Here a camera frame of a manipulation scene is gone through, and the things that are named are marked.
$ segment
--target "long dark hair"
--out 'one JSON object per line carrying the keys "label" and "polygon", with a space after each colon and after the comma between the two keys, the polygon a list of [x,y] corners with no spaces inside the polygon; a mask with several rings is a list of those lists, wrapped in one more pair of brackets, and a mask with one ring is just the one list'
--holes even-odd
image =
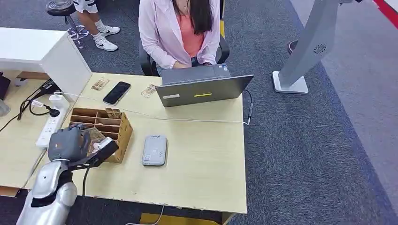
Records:
{"label": "long dark hair", "polygon": [[[172,0],[174,10],[181,15],[181,9],[178,7],[176,0]],[[190,4],[189,14],[192,27],[195,34],[201,34],[213,28],[213,13],[210,6],[210,0],[188,0]]]}

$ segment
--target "yellow sticker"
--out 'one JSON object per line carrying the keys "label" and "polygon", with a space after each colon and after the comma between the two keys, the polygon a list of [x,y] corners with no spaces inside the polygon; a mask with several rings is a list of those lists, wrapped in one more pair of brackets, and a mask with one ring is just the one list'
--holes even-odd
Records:
{"label": "yellow sticker", "polygon": [[204,93],[204,94],[200,94],[200,95],[194,95],[194,97],[203,97],[203,96],[209,96],[212,95],[212,93]]}

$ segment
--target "bar stool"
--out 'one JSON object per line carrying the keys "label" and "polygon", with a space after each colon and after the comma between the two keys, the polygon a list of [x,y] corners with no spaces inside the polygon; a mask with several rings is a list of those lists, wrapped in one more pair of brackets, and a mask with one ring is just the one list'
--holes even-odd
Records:
{"label": "bar stool", "polygon": [[73,5],[73,0],[52,0],[46,4],[46,11],[52,16],[64,16],[65,23],[70,24],[71,28],[67,30],[70,38],[77,42],[79,49],[83,49],[80,43],[80,39],[85,38],[89,35],[89,31],[84,29],[84,26],[76,26],[70,15],[76,12],[75,5]]}

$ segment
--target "smartphone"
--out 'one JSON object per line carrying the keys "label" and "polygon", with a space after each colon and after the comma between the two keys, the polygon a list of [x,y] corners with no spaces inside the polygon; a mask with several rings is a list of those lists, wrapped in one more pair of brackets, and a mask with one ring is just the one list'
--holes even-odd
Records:
{"label": "smartphone", "polygon": [[102,101],[109,105],[116,105],[130,88],[131,84],[119,82]]}

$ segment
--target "white sneaker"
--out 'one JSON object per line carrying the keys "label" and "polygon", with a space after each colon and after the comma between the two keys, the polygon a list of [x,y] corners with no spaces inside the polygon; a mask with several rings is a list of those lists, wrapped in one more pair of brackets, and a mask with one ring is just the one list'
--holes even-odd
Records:
{"label": "white sneaker", "polygon": [[120,31],[119,27],[110,27],[110,26],[105,26],[107,31],[106,32],[100,32],[100,34],[104,37],[112,34],[117,34]]}
{"label": "white sneaker", "polygon": [[102,37],[101,39],[94,39],[94,41],[97,48],[106,50],[108,52],[113,52],[117,49],[117,45],[111,43],[105,37]]}

